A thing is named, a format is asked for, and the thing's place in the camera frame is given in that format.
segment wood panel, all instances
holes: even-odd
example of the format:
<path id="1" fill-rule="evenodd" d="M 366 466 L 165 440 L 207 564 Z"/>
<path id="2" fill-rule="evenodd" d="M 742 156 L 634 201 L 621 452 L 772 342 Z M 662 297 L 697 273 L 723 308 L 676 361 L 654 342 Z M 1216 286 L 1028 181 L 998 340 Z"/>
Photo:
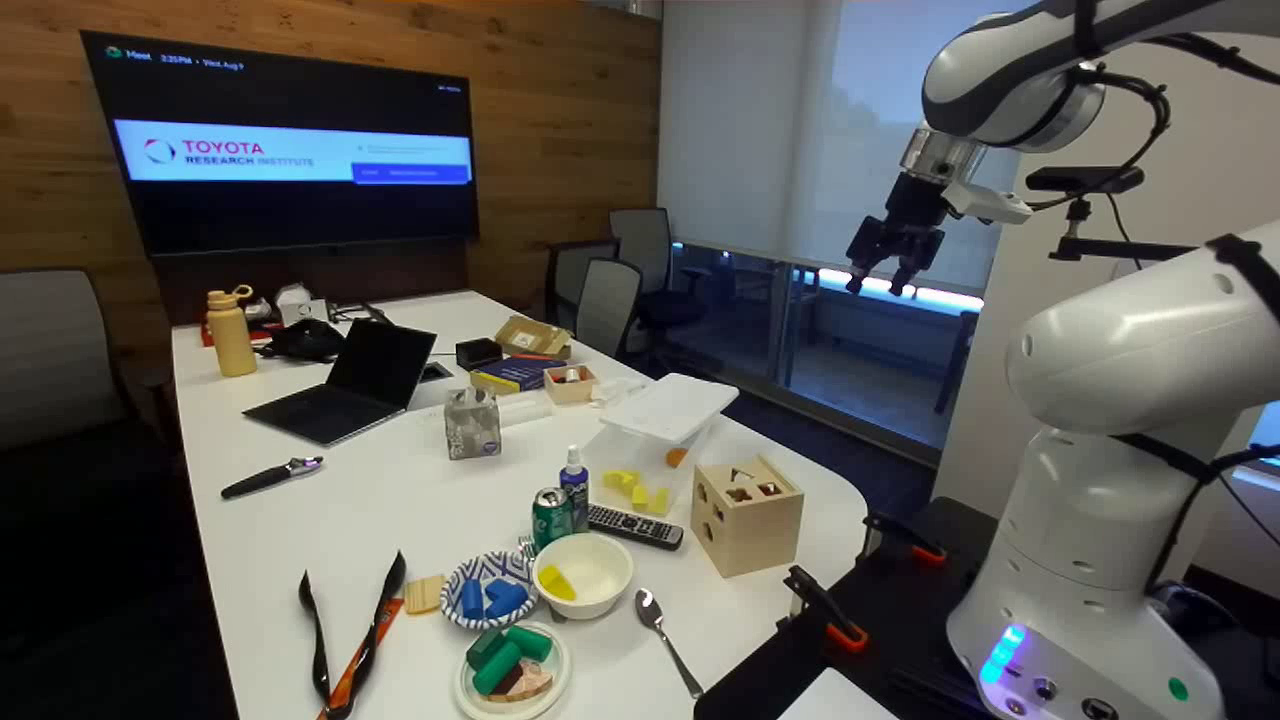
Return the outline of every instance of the wood panel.
<path id="1" fill-rule="evenodd" d="M 167 317 L 130 216 L 82 28 L 468 74 L 479 241 L 464 274 L 530 312 L 540 303 L 544 242 L 603 237 L 608 209 L 654 203 L 654 20 L 588 0 L 3 0 L 0 273 L 89 268 L 122 354 L 141 368 L 165 365 Z M 229 273 L 207 264 L 179 291 Z M 416 273 L 441 268 L 374 251 L 356 274 L 368 273 L 390 273 L 406 291 Z"/>

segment wall-mounted monitor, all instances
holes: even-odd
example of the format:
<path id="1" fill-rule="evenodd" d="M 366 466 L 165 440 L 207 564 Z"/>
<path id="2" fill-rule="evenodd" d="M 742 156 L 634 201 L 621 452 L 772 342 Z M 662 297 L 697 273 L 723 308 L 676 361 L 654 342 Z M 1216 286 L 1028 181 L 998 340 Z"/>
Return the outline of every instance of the wall-mounted monitor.
<path id="1" fill-rule="evenodd" d="M 85 30 L 148 254 L 475 237 L 464 74 Z"/>

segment spoon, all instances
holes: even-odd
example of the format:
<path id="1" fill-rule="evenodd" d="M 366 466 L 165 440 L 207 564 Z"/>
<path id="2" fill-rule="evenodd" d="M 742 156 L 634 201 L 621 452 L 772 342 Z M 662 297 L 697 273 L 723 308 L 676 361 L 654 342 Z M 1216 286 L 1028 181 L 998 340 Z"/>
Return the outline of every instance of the spoon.
<path id="1" fill-rule="evenodd" d="M 681 658 L 676 645 L 669 640 L 664 607 L 656 605 L 656 594 L 648 586 L 636 586 L 636 615 L 640 615 L 645 629 L 654 629 L 669 645 L 669 656 L 676 658 L 676 672 L 681 672 L 688 695 L 703 695 L 703 689 L 697 685 L 697 676 Z"/>

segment black laptop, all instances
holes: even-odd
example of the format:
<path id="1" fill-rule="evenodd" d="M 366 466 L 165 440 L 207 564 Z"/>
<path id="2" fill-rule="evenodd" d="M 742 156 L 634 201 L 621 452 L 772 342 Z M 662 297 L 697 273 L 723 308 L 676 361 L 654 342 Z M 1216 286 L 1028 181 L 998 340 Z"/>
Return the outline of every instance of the black laptop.
<path id="1" fill-rule="evenodd" d="M 324 383 L 248 408 L 245 415 L 312 444 L 336 444 L 412 400 L 432 342 L 432 332 L 356 318 Z"/>

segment white table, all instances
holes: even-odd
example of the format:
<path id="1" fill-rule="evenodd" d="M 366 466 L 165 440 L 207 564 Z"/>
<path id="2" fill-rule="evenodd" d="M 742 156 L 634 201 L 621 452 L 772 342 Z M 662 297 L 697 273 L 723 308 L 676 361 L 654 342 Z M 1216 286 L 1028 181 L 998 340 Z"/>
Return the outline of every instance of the white table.
<path id="1" fill-rule="evenodd" d="M 396 325 L 438 332 L 438 361 L 452 365 L 452 342 L 493 336 L 514 308 L 447 291 L 381 303 Z M 634 368 L 575 349 L 603 380 L 640 380 Z M 232 691 L 245 720 L 316 717 L 312 629 L 295 582 L 312 572 L 324 615 L 332 676 L 348 665 L 368 629 L 377 586 L 396 550 L 407 577 L 452 572 L 493 547 L 530 535 L 536 488 L 555 485 L 568 444 L 602 432 L 602 408 L 555 408 L 544 418 L 503 427 L 503 452 L 487 460 L 443 454 L 443 394 L 464 375 L 421 383 L 412 408 L 374 432 L 324 448 L 324 473 L 225 503 L 222 488 L 287 454 L 322 448 L 245 418 L 239 410 L 284 393 L 322 383 L 328 368 L 260 365 L 255 375 L 222 380 L 217 354 L 197 328 L 173 332 L 173 375 L 187 452 L 197 522 L 229 651 Z M 800 564 L 833 582 L 854 569 L 865 541 L 865 497 L 828 466 L 742 427 L 714 418 L 697 460 L 734 464 L 765 452 L 805 488 Z M 697 535 L 681 550 L 628 545 L 636 582 L 654 586 L 669 613 L 669 637 L 688 666 L 714 689 L 757 645 L 765 645 L 793 591 L 784 569 L 720 579 Z M 691 701 L 662 640 L 645 631 L 628 605 L 597 625 L 555 625 L 573 651 L 573 681 L 555 717 L 586 720 L 664 720 L 691 717 Z M 452 676 L 468 631 L 438 615 L 400 615 L 381 645 L 374 681 L 356 701 L 356 720 L 459 717 Z"/>

